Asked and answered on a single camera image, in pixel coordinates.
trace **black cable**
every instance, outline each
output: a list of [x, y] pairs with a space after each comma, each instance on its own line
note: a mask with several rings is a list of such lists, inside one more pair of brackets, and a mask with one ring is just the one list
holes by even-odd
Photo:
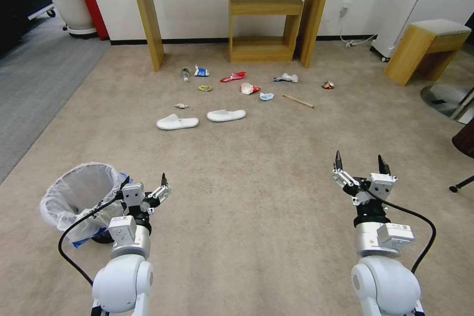
[[100, 210], [102, 210], [103, 208], [109, 206], [112, 202], [118, 200], [120, 196], [119, 195], [116, 195], [112, 200], [110, 200], [108, 203], [96, 208], [95, 210], [93, 210], [92, 212], [89, 212], [87, 215], [85, 215], [84, 217], [78, 219], [76, 222], [74, 222], [72, 225], [69, 226], [69, 228], [67, 230], [64, 231], [64, 233], [62, 234], [61, 238], [59, 239], [59, 242], [58, 242], [58, 250], [59, 250], [59, 254], [61, 254], [61, 256], [66, 259], [66, 261], [71, 264], [86, 280], [87, 282], [90, 284], [90, 286], [92, 286], [92, 279], [86, 274], [85, 271], [83, 271], [81, 269], [80, 266], [78, 266], [76, 263], [74, 263], [74, 261], [69, 258], [66, 253], [64, 253], [63, 251], [63, 240], [64, 238], [66, 237], [66, 235], [69, 233], [70, 230], [72, 230], [74, 227], [76, 227], [78, 224], [80, 224], [82, 221], [88, 219], [89, 217], [91, 217], [92, 215], [96, 214], [97, 212], [99, 212]]
[[362, 189], [369, 193], [374, 199], [377, 199], [379, 200], [381, 203], [384, 203], [385, 205], [388, 205], [388, 206], [391, 206], [397, 210], [400, 210], [400, 211], [403, 211], [407, 214], [410, 214], [410, 215], [413, 215], [415, 217], [418, 217], [419, 219], [422, 219], [423, 221], [425, 221], [430, 227], [431, 227], [431, 237], [430, 237], [430, 240], [428, 241], [428, 244], [426, 245], [425, 249], [423, 249], [423, 252], [421, 252], [420, 256], [417, 258], [417, 260], [415, 261], [415, 264], [413, 264], [413, 267], [411, 267], [411, 272], [413, 274], [415, 274], [415, 271], [416, 269], [418, 268], [418, 266], [420, 265], [421, 261], [423, 260], [423, 258], [426, 256], [426, 254], [428, 253], [428, 251], [430, 250], [431, 246], [433, 245], [433, 242], [435, 241], [435, 238], [436, 238], [436, 226], [433, 222], [431, 222], [427, 217], [423, 216], [422, 214], [419, 214], [418, 212], [415, 212], [415, 211], [412, 211], [412, 210], [409, 210], [407, 208], [404, 208], [404, 207], [401, 207], [401, 206], [398, 206], [398, 205], [395, 205], [394, 203], [392, 202], [388, 202], [388, 201], [385, 201], [383, 200], [382, 198], [372, 194], [366, 187], [362, 187]]

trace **wooden shelf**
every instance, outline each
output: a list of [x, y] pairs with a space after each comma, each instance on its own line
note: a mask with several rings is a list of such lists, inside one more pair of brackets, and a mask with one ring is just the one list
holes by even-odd
[[289, 62], [293, 48], [284, 37], [234, 38], [231, 62]]
[[[230, 61], [292, 61], [302, 10], [301, 0], [229, 0]], [[234, 38], [233, 18], [236, 15], [286, 15], [283, 36]]]
[[301, 14], [301, 0], [229, 0], [231, 15], [296, 15]]

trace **wooden stick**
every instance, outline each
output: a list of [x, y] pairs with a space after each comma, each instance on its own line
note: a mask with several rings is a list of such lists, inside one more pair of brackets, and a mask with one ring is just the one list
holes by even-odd
[[308, 104], [304, 101], [301, 101], [301, 100], [298, 100], [292, 96], [289, 96], [289, 95], [286, 95], [286, 94], [282, 94], [283, 97], [287, 98], [287, 99], [290, 99], [290, 100], [293, 100], [293, 101], [296, 101], [296, 102], [299, 102], [300, 104], [303, 104], [303, 105], [306, 105], [306, 106], [309, 106], [310, 108], [314, 109], [315, 106], [314, 105], [311, 105], [311, 104]]

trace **caster wheel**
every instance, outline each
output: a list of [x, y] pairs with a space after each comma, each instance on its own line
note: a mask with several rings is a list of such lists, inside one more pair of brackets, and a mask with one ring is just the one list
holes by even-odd
[[92, 240], [100, 244], [114, 243], [114, 240], [112, 239], [112, 236], [110, 235], [109, 231], [105, 231], [101, 235], [92, 237]]

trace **gray cushion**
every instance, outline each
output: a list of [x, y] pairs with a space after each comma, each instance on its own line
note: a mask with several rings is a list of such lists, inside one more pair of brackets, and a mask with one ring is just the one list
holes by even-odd
[[412, 25], [434, 33], [437, 36], [457, 35], [471, 32], [471, 29], [467, 26], [443, 19], [418, 21], [413, 22]]

